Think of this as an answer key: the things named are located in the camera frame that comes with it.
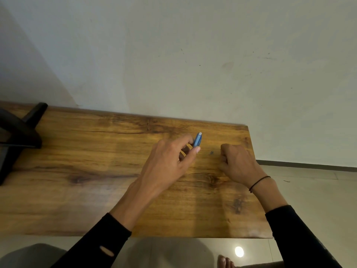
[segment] white wall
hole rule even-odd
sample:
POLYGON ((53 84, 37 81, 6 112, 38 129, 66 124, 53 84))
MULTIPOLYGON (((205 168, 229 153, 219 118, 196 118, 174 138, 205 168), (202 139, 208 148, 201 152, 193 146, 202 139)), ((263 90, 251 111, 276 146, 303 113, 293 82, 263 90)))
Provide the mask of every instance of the white wall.
POLYGON ((244 123, 357 166, 357 0, 1 0, 0 99, 244 123))

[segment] gray skirting board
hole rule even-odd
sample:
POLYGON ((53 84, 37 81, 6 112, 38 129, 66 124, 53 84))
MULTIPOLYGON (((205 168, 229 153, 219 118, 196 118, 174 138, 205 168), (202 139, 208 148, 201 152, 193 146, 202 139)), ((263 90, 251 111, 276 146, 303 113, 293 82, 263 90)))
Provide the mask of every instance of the gray skirting board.
POLYGON ((349 166, 301 164, 298 162, 277 162, 277 161, 265 161, 265 160, 257 160, 257 162, 260 165, 288 166, 288 167, 298 167, 298 168, 313 168, 313 169, 323 169, 323 170, 357 172, 357 167, 349 167, 349 166))

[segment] wood grain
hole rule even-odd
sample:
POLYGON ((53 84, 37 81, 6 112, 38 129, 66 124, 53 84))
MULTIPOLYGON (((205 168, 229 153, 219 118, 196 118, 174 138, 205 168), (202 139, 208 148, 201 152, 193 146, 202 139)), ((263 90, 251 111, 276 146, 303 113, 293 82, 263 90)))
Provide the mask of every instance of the wood grain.
MULTIPOLYGON (((24 116, 32 105, 0 103, 24 116)), ((162 138, 202 132, 187 174, 147 209, 133 236, 271 238, 253 194, 222 174, 222 143, 253 153, 247 126, 49 107, 0 186, 0 232, 83 235, 123 196, 162 138)))

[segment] black sleeve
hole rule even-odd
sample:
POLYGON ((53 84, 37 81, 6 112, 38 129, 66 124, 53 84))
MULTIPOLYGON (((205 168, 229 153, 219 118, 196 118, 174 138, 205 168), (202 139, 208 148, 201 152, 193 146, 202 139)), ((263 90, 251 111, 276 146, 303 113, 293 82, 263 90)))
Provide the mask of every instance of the black sleeve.
POLYGON ((341 268, 290 205, 271 210, 265 216, 286 268, 341 268))
POLYGON ((85 234, 52 267, 111 267, 131 232, 109 213, 85 234), (105 254, 100 246, 114 256, 105 254))

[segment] black stand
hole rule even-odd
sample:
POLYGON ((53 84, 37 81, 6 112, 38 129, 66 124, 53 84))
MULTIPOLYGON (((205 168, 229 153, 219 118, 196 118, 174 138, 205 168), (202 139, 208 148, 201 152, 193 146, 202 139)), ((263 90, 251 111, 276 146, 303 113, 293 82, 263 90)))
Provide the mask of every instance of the black stand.
POLYGON ((0 141, 0 145, 4 146, 0 153, 0 185, 11 172, 12 166, 24 148, 41 148, 42 139, 35 131, 35 127, 47 106, 46 103, 39 103, 22 119, 0 108, 0 127, 11 133, 7 141, 0 141))

